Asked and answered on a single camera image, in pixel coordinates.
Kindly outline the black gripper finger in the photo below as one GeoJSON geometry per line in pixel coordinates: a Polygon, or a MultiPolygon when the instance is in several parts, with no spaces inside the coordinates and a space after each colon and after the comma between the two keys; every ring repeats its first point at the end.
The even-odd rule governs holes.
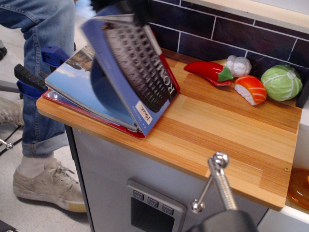
{"type": "Polygon", "coordinates": [[[128,0],[129,7],[135,14],[142,26],[148,25],[150,21],[150,12],[148,0],[128,0]]]}

